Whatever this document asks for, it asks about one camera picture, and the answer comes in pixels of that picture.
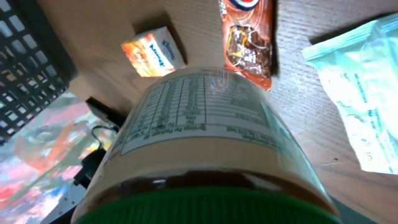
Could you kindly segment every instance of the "plastic bag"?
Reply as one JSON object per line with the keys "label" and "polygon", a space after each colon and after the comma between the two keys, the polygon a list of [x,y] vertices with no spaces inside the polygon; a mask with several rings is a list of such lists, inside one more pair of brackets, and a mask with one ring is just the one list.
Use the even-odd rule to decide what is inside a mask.
{"label": "plastic bag", "polygon": [[398,174],[398,14],[302,55],[337,106],[362,170]]}
{"label": "plastic bag", "polygon": [[272,0],[219,0],[226,68],[271,88]]}

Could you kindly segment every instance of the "nutrition facts label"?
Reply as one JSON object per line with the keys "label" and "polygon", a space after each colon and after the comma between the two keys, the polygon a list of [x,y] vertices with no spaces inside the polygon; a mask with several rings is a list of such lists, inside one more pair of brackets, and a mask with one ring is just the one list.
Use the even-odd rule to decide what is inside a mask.
{"label": "nutrition facts label", "polygon": [[178,138],[221,137],[286,151],[257,87],[237,75],[194,74],[152,87],[119,139],[121,155]]}

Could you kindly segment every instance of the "snack wrapper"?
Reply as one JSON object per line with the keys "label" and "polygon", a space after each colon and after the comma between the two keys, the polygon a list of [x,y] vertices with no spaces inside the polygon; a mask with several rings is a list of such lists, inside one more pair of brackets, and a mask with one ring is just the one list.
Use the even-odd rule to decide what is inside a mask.
{"label": "snack wrapper", "polygon": [[272,0],[219,0],[226,68],[271,88]]}
{"label": "snack wrapper", "polygon": [[337,106],[362,170],[398,174],[398,14],[302,55]]}
{"label": "snack wrapper", "polygon": [[142,77],[162,77],[185,66],[167,27],[139,34],[122,49]]}

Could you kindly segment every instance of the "plastic jar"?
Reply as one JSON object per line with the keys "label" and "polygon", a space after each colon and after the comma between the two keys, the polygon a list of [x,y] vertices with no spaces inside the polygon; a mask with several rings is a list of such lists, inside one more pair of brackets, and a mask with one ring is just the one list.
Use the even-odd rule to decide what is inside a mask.
{"label": "plastic jar", "polygon": [[73,222],[340,222],[266,92],[222,68],[157,80],[111,149]]}

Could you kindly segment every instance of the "green lid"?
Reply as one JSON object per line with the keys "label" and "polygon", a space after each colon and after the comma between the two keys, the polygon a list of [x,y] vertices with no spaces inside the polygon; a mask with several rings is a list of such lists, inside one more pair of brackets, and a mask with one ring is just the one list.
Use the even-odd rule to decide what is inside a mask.
{"label": "green lid", "polygon": [[156,190],[104,205],[76,223],[341,223],[311,203],[232,187]]}

